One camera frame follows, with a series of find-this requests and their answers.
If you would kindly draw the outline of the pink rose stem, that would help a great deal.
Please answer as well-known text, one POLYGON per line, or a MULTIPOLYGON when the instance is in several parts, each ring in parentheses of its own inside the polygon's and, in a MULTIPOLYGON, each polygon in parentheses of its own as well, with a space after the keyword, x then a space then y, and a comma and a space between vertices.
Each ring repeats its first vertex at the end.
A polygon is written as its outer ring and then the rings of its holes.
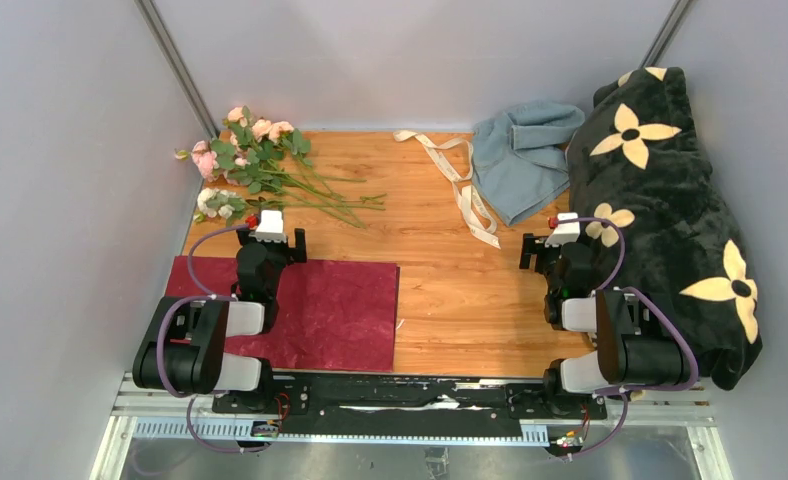
POLYGON ((202 140, 178 149, 174 157, 194 164, 208 191, 197 200, 197 216, 220 216, 234 221, 255 207, 316 208, 347 223, 359 225, 357 209, 382 210, 386 195, 351 198, 334 184, 353 178, 323 175, 308 158, 311 142, 301 134, 283 133, 272 138, 235 133, 228 140, 202 140))

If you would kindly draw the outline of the dark red wrapping paper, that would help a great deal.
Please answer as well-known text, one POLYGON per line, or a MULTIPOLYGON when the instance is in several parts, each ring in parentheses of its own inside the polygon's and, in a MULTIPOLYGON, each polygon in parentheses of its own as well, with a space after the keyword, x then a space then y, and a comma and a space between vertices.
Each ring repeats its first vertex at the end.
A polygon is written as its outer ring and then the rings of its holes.
POLYGON ((228 353, 280 369, 388 373, 399 292, 394 263, 309 260, 287 267, 274 326, 226 340, 228 353))

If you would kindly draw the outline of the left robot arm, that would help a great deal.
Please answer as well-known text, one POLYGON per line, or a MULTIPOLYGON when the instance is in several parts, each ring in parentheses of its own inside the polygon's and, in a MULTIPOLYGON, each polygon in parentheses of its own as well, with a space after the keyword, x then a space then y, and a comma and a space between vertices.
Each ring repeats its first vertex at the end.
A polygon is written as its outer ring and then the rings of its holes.
POLYGON ((229 294, 205 290, 188 297, 165 296, 157 304, 131 369, 135 385, 176 398, 223 394, 253 413, 279 401, 273 369, 265 358, 226 351, 230 337, 269 332, 276 323, 284 270, 307 260, 305 232, 294 240, 263 227, 235 227, 240 249, 229 294))

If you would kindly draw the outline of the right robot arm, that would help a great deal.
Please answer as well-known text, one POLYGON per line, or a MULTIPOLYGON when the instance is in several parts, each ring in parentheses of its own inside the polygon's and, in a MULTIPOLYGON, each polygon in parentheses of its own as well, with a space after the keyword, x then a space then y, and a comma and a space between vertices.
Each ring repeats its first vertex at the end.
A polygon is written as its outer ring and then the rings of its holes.
POLYGON ((558 245, 547 236, 526 233, 519 267, 544 277, 548 325, 587 335, 594 349, 552 361, 539 390, 511 393, 510 404, 538 401, 547 413, 562 418, 621 393, 680 391, 694 385, 699 368, 667 317, 671 305, 665 297, 598 288, 593 253, 580 242, 558 245))

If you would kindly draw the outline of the white rose stem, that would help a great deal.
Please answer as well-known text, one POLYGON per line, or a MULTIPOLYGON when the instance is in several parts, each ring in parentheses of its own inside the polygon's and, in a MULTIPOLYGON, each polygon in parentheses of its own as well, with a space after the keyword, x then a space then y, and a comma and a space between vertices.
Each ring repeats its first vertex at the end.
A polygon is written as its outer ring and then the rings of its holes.
POLYGON ((319 210, 339 221, 363 228, 364 223, 355 211, 384 211, 386 197, 386 194, 381 194, 360 196, 358 200, 307 200, 289 193, 287 200, 281 196, 243 198, 228 189, 204 188, 197 196, 192 221, 194 224, 200 224, 221 219, 227 226, 232 226, 251 215, 260 216, 265 210, 283 212, 287 208, 306 208, 319 210))

